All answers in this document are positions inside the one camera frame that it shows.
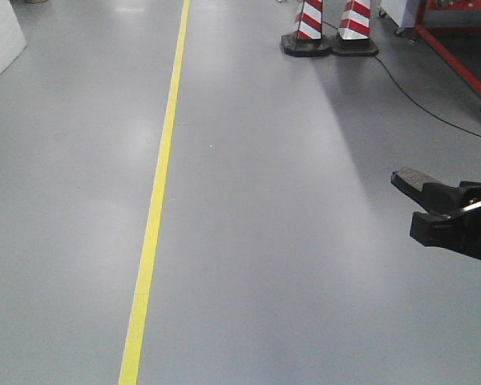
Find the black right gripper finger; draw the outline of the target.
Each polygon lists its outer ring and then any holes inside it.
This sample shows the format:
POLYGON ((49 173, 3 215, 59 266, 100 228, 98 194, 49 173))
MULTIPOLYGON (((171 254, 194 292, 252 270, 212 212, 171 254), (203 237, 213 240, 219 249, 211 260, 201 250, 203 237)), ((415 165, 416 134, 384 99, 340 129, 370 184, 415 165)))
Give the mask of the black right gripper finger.
POLYGON ((428 213, 447 214, 460 207, 463 190, 440 183, 409 187, 410 197, 428 213))

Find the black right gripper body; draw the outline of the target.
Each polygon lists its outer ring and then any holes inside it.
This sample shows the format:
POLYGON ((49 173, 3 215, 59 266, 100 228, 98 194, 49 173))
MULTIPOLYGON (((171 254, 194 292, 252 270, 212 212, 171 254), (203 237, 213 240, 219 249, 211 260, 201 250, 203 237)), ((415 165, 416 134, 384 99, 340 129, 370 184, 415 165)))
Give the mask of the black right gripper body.
POLYGON ((481 182, 462 181, 460 207, 447 214, 415 212, 410 236, 424 246, 449 249, 481 261, 481 182))

